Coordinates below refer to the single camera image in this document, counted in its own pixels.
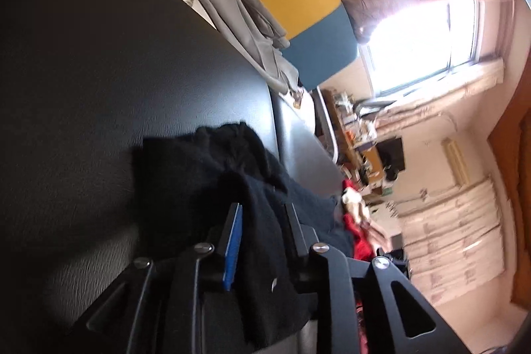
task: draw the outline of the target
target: window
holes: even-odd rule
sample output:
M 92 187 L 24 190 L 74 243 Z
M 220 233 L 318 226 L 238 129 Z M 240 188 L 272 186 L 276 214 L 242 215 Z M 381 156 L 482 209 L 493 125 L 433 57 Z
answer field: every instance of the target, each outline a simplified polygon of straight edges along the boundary
M 376 95 L 386 96 L 473 61 L 474 0 L 432 2 L 384 19 L 364 50 Z

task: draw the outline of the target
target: wall-mounted unit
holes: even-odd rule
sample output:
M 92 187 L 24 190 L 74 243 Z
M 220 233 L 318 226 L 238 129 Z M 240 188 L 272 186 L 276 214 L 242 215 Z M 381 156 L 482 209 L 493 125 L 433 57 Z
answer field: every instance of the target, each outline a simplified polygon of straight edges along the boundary
M 468 167 L 466 166 L 465 159 L 463 158 L 463 154 L 461 153 L 461 149 L 459 149 L 457 142 L 450 138 L 446 138 L 442 141 L 442 147 L 446 153 L 446 158 L 452 169 L 456 184 L 459 186 L 470 184 Z

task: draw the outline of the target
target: black garment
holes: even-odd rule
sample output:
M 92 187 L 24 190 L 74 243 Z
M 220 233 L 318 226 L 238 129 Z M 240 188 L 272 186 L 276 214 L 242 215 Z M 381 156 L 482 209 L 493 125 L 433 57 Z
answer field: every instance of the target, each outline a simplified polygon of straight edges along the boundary
M 337 201 L 291 179 L 245 123 L 147 138 L 138 168 L 145 247 L 155 258 L 204 241 L 210 228 L 224 223 L 230 203 L 243 205 L 235 287 L 246 337 L 257 349 L 285 339 L 310 318 L 307 299 L 289 279 L 287 259 L 294 251 L 283 205 L 293 203 L 300 222 L 314 227 L 321 241 L 351 253 L 350 234 L 333 218 Z

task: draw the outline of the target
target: metal bolt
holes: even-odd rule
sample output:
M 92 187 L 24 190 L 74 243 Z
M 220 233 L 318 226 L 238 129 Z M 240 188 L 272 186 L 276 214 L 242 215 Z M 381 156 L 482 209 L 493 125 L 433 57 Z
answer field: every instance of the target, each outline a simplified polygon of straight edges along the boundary
M 210 243 L 198 243 L 194 246 L 194 251 L 197 253 L 209 253 L 214 250 L 213 245 Z
M 316 243 L 312 246 L 312 249 L 317 253 L 325 253 L 330 249 L 326 243 Z
M 373 263 L 377 268 L 381 268 L 381 269 L 389 267 L 389 264 L 390 264 L 389 260 L 385 257 L 376 257 L 373 260 Z
M 151 261 L 146 257 L 138 257 L 133 260 L 133 265 L 139 269 L 149 267 L 150 264 Z

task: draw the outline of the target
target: folded clothing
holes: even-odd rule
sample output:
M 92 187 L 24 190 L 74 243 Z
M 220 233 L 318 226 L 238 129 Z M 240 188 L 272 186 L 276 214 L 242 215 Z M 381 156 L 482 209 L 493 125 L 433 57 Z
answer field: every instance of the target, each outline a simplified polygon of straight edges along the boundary
M 178 255 L 222 225 L 231 203 L 241 203 L 243 235 L 234 286 L 245 335 L 260 349 L 300 330 L 310 306 L 289 278 L 295 251 L 284 205 L 293 203 L 302 224 L 351 256 L 352 238 L 333 217 L 337 200 L 318 197 L 291 179 L 245 123 L 202 127 L 178 138 L 146 138 L 137 156 L 145 253 Z

